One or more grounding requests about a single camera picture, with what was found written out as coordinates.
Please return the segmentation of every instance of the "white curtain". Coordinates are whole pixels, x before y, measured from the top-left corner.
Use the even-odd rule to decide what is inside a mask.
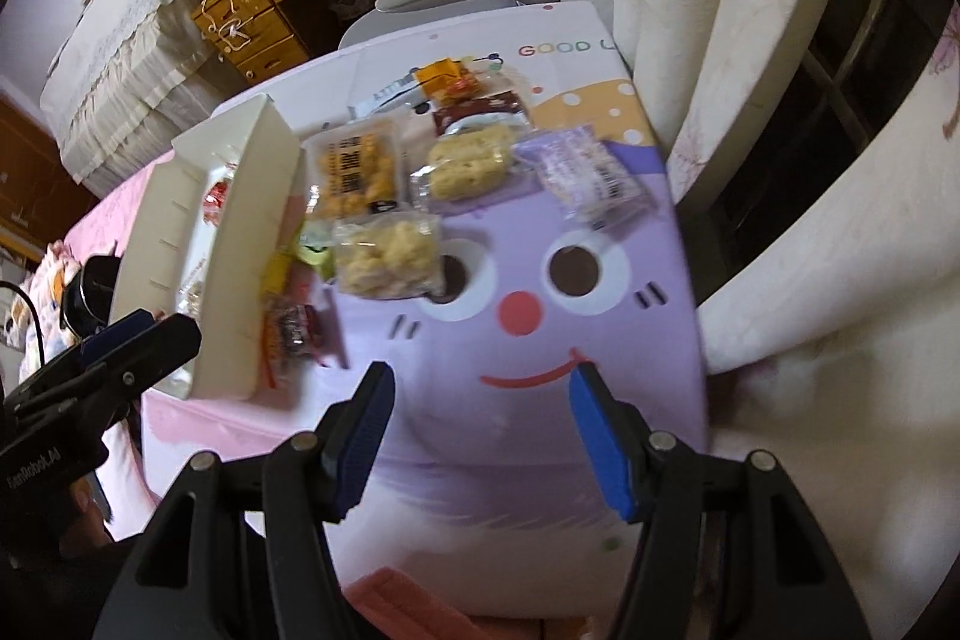
[[[634,70],[678,210],[702,213],[769,121],[827,0],[588,1]],[[960,424],[958,124],[954,7],[880,135],[699,310],[707,372],[749,367],[715,450],[781,453],[878,638],[902,636],[960,544],[960,471],[930,456],[955,451],[946,432]]]

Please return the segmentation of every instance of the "metal screw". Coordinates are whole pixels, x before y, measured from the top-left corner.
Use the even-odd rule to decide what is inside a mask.
[[[670,432],[653,432],[650,435],[650,447],[655,451],[672,451],[677,447],[677,437]]]
[[[309,451],[317,444],[317,436],[314,432],[298,432],[290,438],[290,444],[295,451]]]
[[[212,467],[216,461],[216,456],[210,451],[200,451],[200,453],[194,453],[193,458],[190,459],[190,466],[197,472],[203,472]]]
[[[766,451],[753,451],[750,454],[750,463],[760,472],[770,472],[776,466],[776,458]]]

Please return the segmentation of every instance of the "blue gripper pad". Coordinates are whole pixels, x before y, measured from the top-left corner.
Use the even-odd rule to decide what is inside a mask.
[[[90,369],[120,345],[145,332],[154,322],[154,316],[146,310],[134,310],[97,335],[88,336],[80,343],[80,367]]]
[[[323,447],[323,467],[335,486],[331,509],[339,518],[360,504],[394,398],[394,370],[387,363],[373,362]]]
[[[570,410],[593,466],[604,499],[627,523],[635,523],[640,503],[631,487],[632,462],[644,458],[631,447],[627,422],[616,399],[593,365],[581,363],[570,373]]]

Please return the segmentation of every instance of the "white bedsheet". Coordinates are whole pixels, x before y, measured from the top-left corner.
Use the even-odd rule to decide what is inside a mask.
[[[198,3],[93,0],[59,54],[40,108],[64,167],[94,194],[165,153],[245,87],[190,19]]]

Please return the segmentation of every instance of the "table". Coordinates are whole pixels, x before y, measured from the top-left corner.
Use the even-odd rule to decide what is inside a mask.
[[[635,530],[606,508],[566,397],[575,360],[652,426],[706,447],[694,301],[642,106],[590,4],[484,12],[320,58],[256,90],[301,135],[442,57],[497,52],[541,127],[592,121],[650,189],[656,210],[608,234],[563,221],[551,194],[443,223],[443,252],[469,271],[454,302],[371,302],[319,285],[337,311],[349,368],[304,368],[288,394],[248,402],[144,400],[148,484],[166,489],[191,453],[270,449],[346,398],[371,360],[397,373],[397,406],[361,506],[330,530],[340,578],[402,567],[472,614],[586,615],[611,609]],[[221,109],[242,101],[240,95]],[[555,253],[580,247],[585,295],[567,295]]]

